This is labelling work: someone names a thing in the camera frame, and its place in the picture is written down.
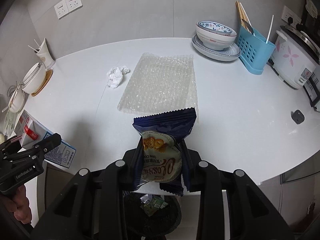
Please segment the person's left hand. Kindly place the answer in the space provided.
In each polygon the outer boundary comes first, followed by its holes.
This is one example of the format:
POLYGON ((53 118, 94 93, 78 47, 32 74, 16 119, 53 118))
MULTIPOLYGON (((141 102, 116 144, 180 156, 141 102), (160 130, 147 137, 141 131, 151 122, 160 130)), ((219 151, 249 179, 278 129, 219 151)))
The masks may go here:
POLYGON ((32 213, 29 207, 29 199, 26 196, 25 185, 17 188, 12 199, 1 196, 1 201, 8 212, 14 214, 14 217, 23 224, 30 224, 32 213))

